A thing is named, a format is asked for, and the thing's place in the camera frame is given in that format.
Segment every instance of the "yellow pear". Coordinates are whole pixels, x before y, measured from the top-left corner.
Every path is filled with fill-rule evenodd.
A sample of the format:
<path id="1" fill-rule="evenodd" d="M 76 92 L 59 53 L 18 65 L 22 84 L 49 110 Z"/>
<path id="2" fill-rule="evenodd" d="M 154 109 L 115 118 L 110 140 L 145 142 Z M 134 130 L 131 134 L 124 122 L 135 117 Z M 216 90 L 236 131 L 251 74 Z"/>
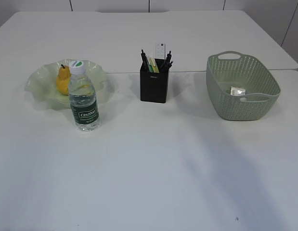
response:
<path id="1" fill-rule="evenodd" d="M 68 95 L 68 83 L 70 82 L 70 69 L 68 66 L 61 65 L 57 77 L 57 89 L 63 95 Z"/>

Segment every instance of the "white wall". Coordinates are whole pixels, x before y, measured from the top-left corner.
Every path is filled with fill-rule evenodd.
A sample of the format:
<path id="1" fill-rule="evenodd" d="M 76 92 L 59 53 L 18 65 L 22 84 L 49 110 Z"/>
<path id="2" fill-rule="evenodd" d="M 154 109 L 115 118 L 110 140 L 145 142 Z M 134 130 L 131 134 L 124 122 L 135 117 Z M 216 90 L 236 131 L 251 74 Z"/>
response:
<path id="1" fill-rule="evenodd" d="M 71 0 L 73 11 L 149 12 L 148 0 Z"/>
<path id="2" fill-rule="evenodd" d="M 283 48 L 298 62 L 298 8 L 285 38 Z"/>
<path id="3" fill-rule="evenodd" d="M 298 0 L 71 0 L 74 11 L 244 10 L 280 45 Z M 69 0 L 0 0 L 0 26 L 18 11 L 71 11 Z M 298 61 L 298 10 L 283 48 Z"/>
<path id="4" fill-rule="evenodd" d="M 281 45 L 297 3 L 298 0 L 226 0 L 225 10 L 244 10 Z"/>
<path id="5" fill-rule="evenodd" d="M 150 0 L 150 12 L 222 10 L 224 0 Z"/>
<path id="6" fill-rule="evenodd" d="M 69 0 L 0 0 L 0 26 L 18 11 L 71 11 Z"/>

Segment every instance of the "pen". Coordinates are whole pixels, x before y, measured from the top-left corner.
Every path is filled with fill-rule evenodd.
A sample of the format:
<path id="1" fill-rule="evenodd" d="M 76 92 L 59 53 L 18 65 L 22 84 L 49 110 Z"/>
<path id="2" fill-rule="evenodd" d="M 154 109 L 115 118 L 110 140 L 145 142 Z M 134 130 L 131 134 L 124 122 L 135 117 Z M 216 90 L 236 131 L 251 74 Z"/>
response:
<path id="1" fill-rule="evenodd" d="M 143 52 L 143 50 L 141 50 L 141 58 L 142 58 L 142 60 L 143 60 L 143 67 L 144 67 L 144 69 L 146 70 L 146 71 L 148 71 L 149 70 L 149 68 L 148 68 L 148 63 L 147 63 L 147 58 L 146 58 L 146 56 L 145 56 L 145 53 Z"/>
<path id="2" fill-rule="evenodd" d="M 171 63 L 167 64 L 167 65 L 163 68 L 162 72 L 167 72 L 167 71 L 169 71 L 169 69 L 172 67 L 172 63 L 173 63 L 173 61 L 171 61 Z"/>
<path id="3" fill-rule="evenodd" d="M 166 66 L 169 65 L 170 60 L 171 60 L 171 57 L 172 57 L 172 55 L 171 55 L 171 51 L 169 51 L 169 54 L 167 54 L 167 58 L 166 58 L 166 60 L 164 61 L 163 65 L 160 67 L 160 69 L 164 69 Z"/>

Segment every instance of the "green plastic basket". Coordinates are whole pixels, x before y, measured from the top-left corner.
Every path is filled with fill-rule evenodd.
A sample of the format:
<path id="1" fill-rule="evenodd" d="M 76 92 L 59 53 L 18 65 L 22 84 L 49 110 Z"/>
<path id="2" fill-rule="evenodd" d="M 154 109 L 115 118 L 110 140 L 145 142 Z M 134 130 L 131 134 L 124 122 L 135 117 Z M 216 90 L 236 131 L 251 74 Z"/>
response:
<path id="1" fill-rule="evenodd" d="M 222 59 L 224 54 L 236 54 L 239 58 Z M 245 88 L 246 94 L 231 95 L 231 87 Z M 208 58 L 207 91 L 218 115 L 235 121 L 262 118 L 280 95 L 278 83 L 257 58 L 235 51 Z"/>

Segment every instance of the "small package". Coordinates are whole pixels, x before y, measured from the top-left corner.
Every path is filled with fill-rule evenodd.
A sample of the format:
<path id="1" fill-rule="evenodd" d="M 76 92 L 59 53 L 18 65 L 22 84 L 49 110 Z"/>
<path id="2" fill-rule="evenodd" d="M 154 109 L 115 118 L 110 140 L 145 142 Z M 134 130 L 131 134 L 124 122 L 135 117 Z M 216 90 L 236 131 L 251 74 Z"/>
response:
<path id="1" fill-rule="evenodd" d="M 246 93 L 246 89 L 245 88 L 231 87 L 231 91 L 230 91 L 230 94 L 231 95 L 241 96 L 241 95 L 245 95 L 245 93 Z"/>

